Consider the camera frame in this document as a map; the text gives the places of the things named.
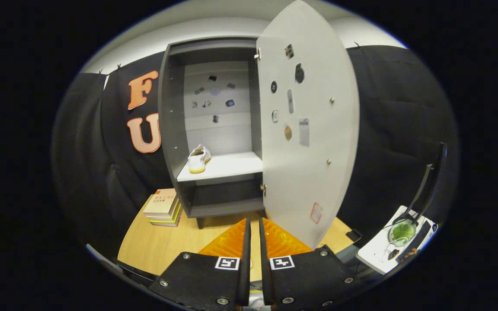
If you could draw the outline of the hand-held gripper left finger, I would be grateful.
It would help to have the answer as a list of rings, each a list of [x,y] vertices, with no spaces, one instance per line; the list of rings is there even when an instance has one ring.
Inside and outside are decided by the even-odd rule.
[[[251,222],[244,219],[200,252],[181,252],[149,290],[188,309],[241,309],[249,302]]]

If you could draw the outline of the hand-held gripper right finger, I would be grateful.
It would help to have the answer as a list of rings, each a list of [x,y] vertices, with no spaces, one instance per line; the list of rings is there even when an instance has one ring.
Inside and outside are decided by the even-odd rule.
[[[273,244],[285,233],[274,233],[274,222],[259,221],[262,290],[273,311],[329,311],[356,296],[362,281],[324,245],[308,252],[289,247],[272,255]]]

